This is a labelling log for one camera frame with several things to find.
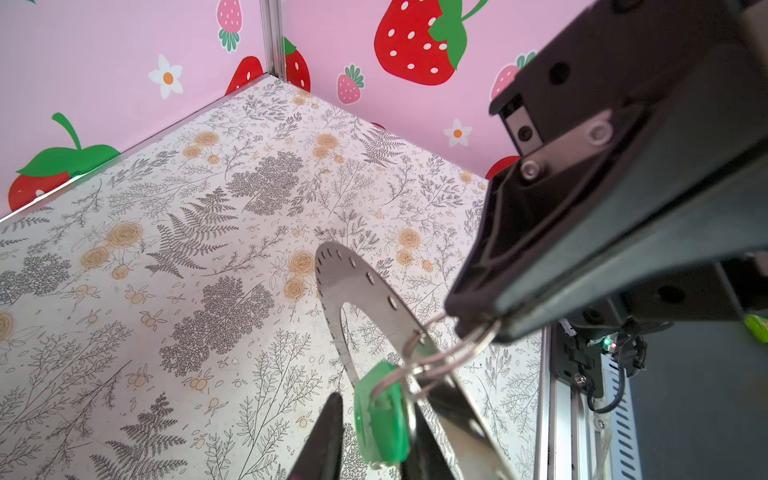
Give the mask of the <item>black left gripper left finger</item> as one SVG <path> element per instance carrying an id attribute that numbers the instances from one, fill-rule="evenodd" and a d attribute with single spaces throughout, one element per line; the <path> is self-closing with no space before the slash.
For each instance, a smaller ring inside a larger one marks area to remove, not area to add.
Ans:
<path id="1" fill-rule="evenodd" d="M 343 455 L 343 398 L 334 392 L 327 398 L 288 480 L 338 480 Z"/>

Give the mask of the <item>large perforated metal keyring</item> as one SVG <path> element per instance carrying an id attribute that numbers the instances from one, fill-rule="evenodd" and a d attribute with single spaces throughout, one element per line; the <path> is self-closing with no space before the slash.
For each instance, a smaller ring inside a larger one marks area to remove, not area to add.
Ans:
<path id="1" fill-rule="evenodd" d="M 466 395 L 455 370 L 482 353 L 496 336 L 494 321 L 473 330 L 456 346 L 442 351 L 390 285 L 346 246 L 325 242 L 315 253 L 315 276 L 328 328 L 354 389 L 360 379 L 344 331 L 344 306 L 364 313 L 384 335 L 402 360 L 373 390 L 373 397 L 387 387 L 401 384 L 415 437 L 414 407 L 421 409 L 453 475 L 462 479 L 510 479 L 491 430 Z"/>

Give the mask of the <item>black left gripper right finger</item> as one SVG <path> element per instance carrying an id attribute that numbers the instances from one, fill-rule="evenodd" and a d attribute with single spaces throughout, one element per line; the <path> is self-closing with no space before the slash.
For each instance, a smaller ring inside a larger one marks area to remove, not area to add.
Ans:
<path id="1" fill-rule="evenodd" d="M 400 464 L 403 480 L 454 480 L 450 467 L 418 405 L 414 407 L 415 437 Z"/>

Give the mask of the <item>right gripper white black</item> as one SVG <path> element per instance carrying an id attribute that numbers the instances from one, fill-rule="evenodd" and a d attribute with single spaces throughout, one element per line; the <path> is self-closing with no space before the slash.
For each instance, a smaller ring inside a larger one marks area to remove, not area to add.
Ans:
<path id="1" fill-rule="evenodd" d="M 744 46 L 714 48 L 765 42 L 766 15 L 764 1 L 594 1 L 498 79 L 489 111 L 518 153 L 488 172 L 445 303 L 460 338 L 510 343 L 609 299 L 651 322 L 766 311 L 767 80 Z M 705 53 L 656 108 L 622 109 L 592 157 L 530 185 L 513 167 L 593 114 L 661 100 Z"/>

